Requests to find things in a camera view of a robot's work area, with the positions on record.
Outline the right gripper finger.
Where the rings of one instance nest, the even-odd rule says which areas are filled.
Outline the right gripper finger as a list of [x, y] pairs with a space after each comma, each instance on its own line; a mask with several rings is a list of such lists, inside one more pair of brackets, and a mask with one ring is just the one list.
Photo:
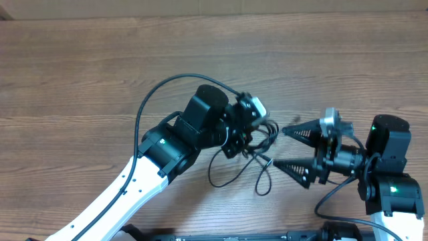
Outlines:
[[317, 147], [320, 144], [322, 130], [320, 119], [308, 121], [306, 123], [284, 127], [282, 132], [285, 136], [291, 137], [309, 147]]
[[308, 189], [316, 178], [316, 159], [299, 158], [299, 159], [276, 159], [273, 166], [277, 167], [284, 173], [288, 174], [294, 181], [299, 183], [303, 188]]

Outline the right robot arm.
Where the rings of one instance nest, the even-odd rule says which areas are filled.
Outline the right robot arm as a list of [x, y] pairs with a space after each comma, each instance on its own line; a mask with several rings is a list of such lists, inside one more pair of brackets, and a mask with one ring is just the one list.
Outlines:
[[314, 148], [311, 158], [273, 162], [302, 187], [309, 188], [315, 181], [325, 184], [331, 173], [346, 177], [320, 204], [345, 185], [358, 181], [358, 194], [370, 220], [324, 214], [327, 222], [318, 236], [320, 240], [362, 240], [357, 224], [371, 226], [375, 240], [423, 239], [425, 209], [421, 187], [404, 172], [411, 142], [407, 121], [389, 114], [376, 115], [366, 143], [358, 141], [355, 146], [342, 144], [343, 137], [356, 139], [353, 124], [344, 122], [333, 108], [323, 118], [284, 127], [282, 131]]

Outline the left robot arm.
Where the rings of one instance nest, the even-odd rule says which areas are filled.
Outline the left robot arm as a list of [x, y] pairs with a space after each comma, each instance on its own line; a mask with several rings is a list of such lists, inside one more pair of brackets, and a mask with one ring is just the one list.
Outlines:
[[220, 89], [201, 85], [183, 112], [147, 131], [120, 175], [74, 220], [48, 240], [111, 240], [150, 199], [191, 167], [203, 149], [233, 158], [268, 116], [257, 97], [241, 93], [230, 104]]

